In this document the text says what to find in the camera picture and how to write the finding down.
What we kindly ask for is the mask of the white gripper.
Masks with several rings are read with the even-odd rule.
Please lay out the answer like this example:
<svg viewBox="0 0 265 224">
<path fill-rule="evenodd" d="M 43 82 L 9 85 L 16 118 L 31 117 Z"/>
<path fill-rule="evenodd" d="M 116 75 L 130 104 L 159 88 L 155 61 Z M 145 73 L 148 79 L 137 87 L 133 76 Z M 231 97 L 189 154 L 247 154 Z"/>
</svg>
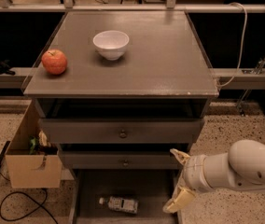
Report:
<svg viewBox="0 0 265 224">
<path fill-rule="evenodd" d="M 162 207 L 165 213 L 173 214 L 194 200 L 196 197 L 194 191 L 206 193 L 212 192 L 214 189 L 208 184 L 203 171 L 206 155 L 190 157 L 189 154 L 175 148 L 171 148 L 170 152 L 181 165 L 184 165 L 183 178 L 188 186 L 188 188 L 176 186 L 172 198 Z"/>
</svg>

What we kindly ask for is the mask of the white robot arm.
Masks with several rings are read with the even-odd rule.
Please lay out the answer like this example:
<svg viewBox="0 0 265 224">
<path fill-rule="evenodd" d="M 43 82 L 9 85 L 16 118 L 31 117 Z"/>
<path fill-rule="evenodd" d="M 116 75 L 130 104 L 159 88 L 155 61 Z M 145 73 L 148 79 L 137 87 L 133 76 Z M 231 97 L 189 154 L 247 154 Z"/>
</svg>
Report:
<svg viewBox="0 0 265 224">
<path fill-rule="evenodd" d="M 265 191 L 265 145 L 254 140 L 240 140 L 226 153 L 189 154 L 172 148 L 170 152 L 182 165 L 172 198 L 163 206 L 165 213 L 186 207 L 196 193 L 216 189 Z"/>
</svg>

